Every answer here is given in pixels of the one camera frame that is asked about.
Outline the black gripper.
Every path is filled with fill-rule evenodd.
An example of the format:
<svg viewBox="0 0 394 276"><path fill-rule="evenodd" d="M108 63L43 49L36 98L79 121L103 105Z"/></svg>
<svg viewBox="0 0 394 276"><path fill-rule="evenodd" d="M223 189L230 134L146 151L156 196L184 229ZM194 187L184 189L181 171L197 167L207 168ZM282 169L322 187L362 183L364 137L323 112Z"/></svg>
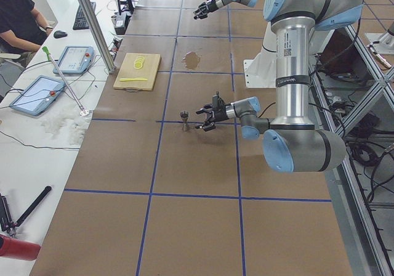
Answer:
<svg viewBox="0 0 394 276"><path fill-rule="evenodd" d="M206 2L202 2L194 11L193 18L195 20L205 19L207 18L208 13L214 12L216 10L217 10L217 5L215 0L208 0Z"/></svg>
<svg viewBox="0 0 394 276"><path fill-rule="evenodd" d="M205 121L203 124L198 124L195 128L202 129L205 132L215 129L216 122L226 121L228 119L226 106L213 108L211 104L205 104L202 108L196 111L197 115L203 113L212 115L211 121Z"/></svg>

